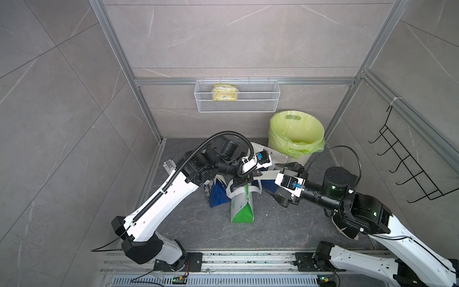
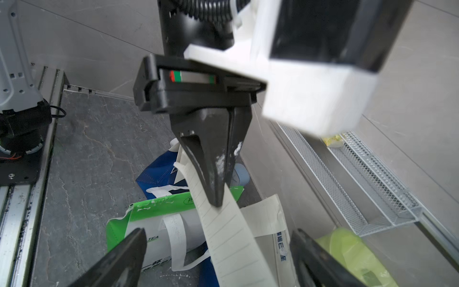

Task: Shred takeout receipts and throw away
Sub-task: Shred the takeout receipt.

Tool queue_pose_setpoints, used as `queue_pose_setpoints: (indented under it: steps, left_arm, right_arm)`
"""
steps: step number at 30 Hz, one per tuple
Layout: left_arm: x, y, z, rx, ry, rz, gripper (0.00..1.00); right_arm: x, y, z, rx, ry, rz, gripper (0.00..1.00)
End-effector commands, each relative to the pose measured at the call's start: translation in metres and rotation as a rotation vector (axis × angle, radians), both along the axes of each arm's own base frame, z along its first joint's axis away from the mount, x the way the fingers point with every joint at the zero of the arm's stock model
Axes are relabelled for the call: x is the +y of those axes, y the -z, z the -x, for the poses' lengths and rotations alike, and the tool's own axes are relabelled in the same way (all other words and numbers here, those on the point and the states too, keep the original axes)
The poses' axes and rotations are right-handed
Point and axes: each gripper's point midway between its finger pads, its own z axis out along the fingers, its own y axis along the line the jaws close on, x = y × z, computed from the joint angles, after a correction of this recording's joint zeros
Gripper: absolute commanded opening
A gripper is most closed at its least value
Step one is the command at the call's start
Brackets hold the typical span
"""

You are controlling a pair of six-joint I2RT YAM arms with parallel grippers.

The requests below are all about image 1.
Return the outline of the green white paper bag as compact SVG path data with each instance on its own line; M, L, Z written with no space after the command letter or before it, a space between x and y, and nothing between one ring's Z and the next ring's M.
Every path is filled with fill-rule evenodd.
M226 195L231 200L231 222L253 223L253 194L261 194L257 185L245 185L236 188L231 180L226 188Z

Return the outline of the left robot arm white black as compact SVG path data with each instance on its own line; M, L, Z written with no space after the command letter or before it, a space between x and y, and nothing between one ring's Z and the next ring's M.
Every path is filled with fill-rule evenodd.
M173 270L186 262L187 253L176 240L162 236L157 228L191 193L218 175L228 176L235 187L252 182L264 159L252 143L233 131L218 132L187 152L161 187L128 216L116 216L111 224L121 250L137 264L161 261Z

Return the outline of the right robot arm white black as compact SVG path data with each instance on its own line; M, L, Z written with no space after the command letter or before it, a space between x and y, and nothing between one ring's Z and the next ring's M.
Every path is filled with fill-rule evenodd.
M343 167L326 169L322 184L308 180L308 168L297 162L278 165L294 175L280 172L276 185L289 191L292 199L279 197L287 206L300 199L324 209L339 232L350 239L367 235L394 256L375 257L349 251L321 241L312 259L320 271L353 271L394 287L456 287L459 262L444 258L411 233L377 198L356 191L360 176Z

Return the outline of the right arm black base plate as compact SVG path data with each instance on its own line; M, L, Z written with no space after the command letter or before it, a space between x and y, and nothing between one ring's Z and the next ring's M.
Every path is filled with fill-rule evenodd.
M298 271L345 271L345 269L338 269L332 265L329 255L314 252L296 252L294 266L297 267Z

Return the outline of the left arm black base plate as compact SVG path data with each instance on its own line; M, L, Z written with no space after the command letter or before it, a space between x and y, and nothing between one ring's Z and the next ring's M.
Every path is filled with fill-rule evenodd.
M178 261L172 265L165 261L156 260L154 270L170 271L170 272L200 272L203 264L203 253L190 252L183 255Z

